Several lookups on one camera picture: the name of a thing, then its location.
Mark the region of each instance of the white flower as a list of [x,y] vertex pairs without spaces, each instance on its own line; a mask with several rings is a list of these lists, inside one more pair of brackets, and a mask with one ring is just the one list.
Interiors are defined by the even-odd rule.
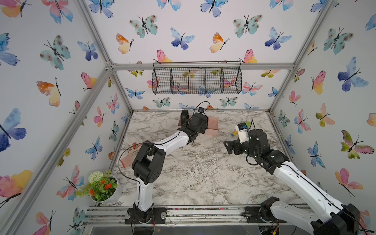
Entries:
[[89,183],[100,181],[103,177],[103,173],[100,171],[94,171],[89,175]]

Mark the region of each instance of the marble surface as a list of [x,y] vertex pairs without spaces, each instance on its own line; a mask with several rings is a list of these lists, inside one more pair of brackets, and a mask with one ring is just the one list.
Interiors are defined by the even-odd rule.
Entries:
[[[231,136],[236,124],[253,118],[256,128],[267,134],[270,147],[282,151],[264,111],[205,113],[219,118],[218,135],[199,134],[193,144],[178,148],[165,158],[162,173],[154,182],[155,205],[259,204],[271,196],[287,203],[304,203],[281,180],[259,166],[248,165],[244,154],[229,155],[223,145],[223,141],[237,139],[237,136]],[[179,117],[180,112],[135,112],[122,150],[134,142],[155,142],[172,135],[178,128]],[[130,206],[137,200],[136,183],[119,173],[117,162],[113,174],[119,179],[123,192],[113,205]],[[134,178],[131,167],[124,169],[120,164],[120,169],[128,177]]]

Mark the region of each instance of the wall-mounted basket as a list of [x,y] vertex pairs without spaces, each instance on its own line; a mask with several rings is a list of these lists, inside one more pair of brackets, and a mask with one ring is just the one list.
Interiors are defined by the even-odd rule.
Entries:
[[154,94],[239,94],[239,61],[153,63]]

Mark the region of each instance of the white flower pot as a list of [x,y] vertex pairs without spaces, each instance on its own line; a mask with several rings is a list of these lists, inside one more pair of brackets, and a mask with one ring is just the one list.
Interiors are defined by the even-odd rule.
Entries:
[[107,199],[106,201],[96,201],[95,198],[91,197],[93,201],[100,202],[100,203],[113,203],[113,202],[116,202],[121,197],[122,190],[121,190],[121,185],[120,185],[119,180],[115,176],[112,176],[112,175],[111,175],[111,178],[114,178],[117,184],[114,194],[112,194],[112,196],[109,197],[109,199]]

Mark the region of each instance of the potted plant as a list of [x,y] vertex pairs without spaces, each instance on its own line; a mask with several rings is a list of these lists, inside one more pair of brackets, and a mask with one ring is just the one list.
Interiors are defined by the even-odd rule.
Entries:
[[88,185],[76,191],[76,195],[83,197],[89,195],[95,202],[112,203],[117,201],[121,196],[121,187],[118,180],[111,175],[111,171],[106,173],[94,171],[90,174]]

